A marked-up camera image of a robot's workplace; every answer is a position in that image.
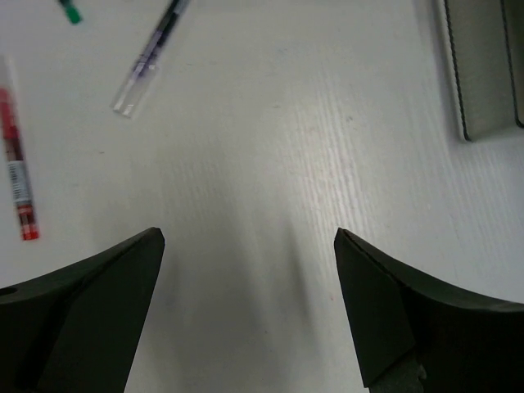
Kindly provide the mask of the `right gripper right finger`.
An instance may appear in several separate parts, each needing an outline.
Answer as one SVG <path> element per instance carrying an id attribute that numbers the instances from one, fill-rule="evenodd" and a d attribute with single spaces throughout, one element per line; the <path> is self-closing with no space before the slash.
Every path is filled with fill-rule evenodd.
<path id="1" fill-rule="evenodd" d="M 334 250 L 367 389 L 522 391 L 522 304 L 456 287 L 346 229 Z"/>

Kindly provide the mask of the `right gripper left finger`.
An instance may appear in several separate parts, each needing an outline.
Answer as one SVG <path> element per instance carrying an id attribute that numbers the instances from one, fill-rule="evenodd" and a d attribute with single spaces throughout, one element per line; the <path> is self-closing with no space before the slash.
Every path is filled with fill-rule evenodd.
<path id="1" fill-rule="evenodd" d="M 3 392 L 122 392 L 160 272 L 149 228 L 112 248 L 1 290 Z"/>

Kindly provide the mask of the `red pen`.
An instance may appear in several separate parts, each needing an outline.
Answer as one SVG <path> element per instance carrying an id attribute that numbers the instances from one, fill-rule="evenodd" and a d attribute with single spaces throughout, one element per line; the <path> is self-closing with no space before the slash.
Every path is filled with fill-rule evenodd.
<path id="1" fill-rule="evenodd" d="M 1 55 L 1 135 L 7 171 L 21 238 L 23 241 L 33 241 L 39 238 L 39 229 L 17 115 L 10 62 Z"/>

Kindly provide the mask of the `purple pen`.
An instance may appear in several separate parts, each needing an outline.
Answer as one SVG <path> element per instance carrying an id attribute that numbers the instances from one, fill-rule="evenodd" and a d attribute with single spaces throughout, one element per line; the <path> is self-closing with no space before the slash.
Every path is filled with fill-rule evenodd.
<path id="1" fill-rule="evenodd" d="M 189 1 L 178 0 L 167 6 L 115 96 L 111 105 L 115 113 L 127 118 L 133 116 L 158 72 L 159 57 L 188 4 Z"/>

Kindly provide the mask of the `clear drawer organizer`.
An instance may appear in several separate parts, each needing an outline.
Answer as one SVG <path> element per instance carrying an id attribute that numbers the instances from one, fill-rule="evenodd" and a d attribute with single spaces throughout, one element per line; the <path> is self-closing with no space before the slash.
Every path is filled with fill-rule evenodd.
<path id="1" fill-rule="evenodd" d="M 505 1 L 438 1 L 459 135 L 468 142 L 523 130 Z"/>

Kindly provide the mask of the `green pen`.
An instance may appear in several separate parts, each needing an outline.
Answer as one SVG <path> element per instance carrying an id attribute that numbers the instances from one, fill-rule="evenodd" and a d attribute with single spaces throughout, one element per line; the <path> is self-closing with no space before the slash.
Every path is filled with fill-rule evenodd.
<path id="1" fill-rule="evenodd" d="M 57 2 L 72 25 L 77 25 L 83 21 L 83 17 L 73 0 L 57 0 Z"/>

